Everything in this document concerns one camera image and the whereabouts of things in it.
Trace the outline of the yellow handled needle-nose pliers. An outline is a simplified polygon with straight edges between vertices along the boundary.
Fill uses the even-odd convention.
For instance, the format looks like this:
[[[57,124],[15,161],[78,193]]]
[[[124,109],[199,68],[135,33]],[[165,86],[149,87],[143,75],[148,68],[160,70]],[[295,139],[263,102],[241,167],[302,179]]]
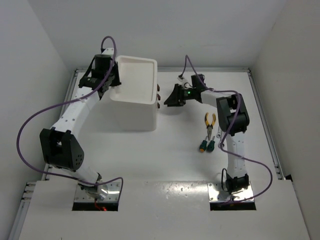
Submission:
[[[204,117],[204,122],[205,122],[205,125],[207,128],[207,139],[210,141],[211,137],[212,137],[212,130],[213,130],[213,127],[216,123],[216,114],[215,113],[212,114],[212,121],[210,122],[209,121],[209,113],[207,112]]]

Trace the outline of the white three-drawer cabinet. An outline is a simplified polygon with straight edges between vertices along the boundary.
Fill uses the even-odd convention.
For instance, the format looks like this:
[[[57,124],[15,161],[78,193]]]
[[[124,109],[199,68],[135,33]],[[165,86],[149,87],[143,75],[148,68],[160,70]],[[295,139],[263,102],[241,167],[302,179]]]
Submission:
[[[124,131],[157,128],[158,63],[154,59],[119,55],[121,85],[110,88],[94,107],[99,120],[111,119]]]

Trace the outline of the green screwdriver dark cap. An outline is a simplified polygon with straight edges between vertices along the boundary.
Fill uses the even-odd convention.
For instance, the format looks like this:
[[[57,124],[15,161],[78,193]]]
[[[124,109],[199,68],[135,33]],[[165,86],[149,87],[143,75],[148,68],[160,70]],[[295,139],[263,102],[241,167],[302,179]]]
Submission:
[[[214,149],[215,149],[215,137],[213,136],[207,145],[206,151],[209,153],[212,153]]]

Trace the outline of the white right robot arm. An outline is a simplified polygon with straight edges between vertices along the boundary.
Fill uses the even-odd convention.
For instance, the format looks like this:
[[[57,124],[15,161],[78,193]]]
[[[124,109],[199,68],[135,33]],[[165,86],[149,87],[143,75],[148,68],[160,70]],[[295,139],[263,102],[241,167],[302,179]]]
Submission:
[[[164,101],[167,107],[182,107],[188,100],[196,100],[217,110],[219,128],[223,134],[220,149],[228,154],[225,183],[231,194],[249,186],[249,175],[245,166],[244,135],[250,123],[243,96],[235,90],[216,90],[206,86],[203,74],[191,76],[191,84],[182,74],[179,83]]]

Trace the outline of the green screwdriver orange cap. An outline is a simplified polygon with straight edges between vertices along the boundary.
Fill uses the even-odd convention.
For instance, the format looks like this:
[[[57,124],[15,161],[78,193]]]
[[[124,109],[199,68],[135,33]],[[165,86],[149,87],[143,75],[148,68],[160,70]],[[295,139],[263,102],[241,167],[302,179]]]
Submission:
[[[203,152],[206,151],[206,149],[207,149],[207,143],[208,143],[207,139],[208,139],[208,137],[206,136],[206,137],[202,140],[201,144],[199,145],[199,152],[200,152],[200,153],[203,153]]]

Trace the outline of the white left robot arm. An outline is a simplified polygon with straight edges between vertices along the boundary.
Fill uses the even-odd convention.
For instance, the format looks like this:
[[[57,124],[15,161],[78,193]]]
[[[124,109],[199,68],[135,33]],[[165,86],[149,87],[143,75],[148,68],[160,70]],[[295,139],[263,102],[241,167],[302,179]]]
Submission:
[[[76,178],[80,188],[89,195],[105,192],[101,175],[85,162],[85,153],[78,135],[90,111],[102,99],[109,87],[120,85],[116,49],[102,49],[92,59],[79,81],[73,98],[60,119],[40,132],[44,161]]]

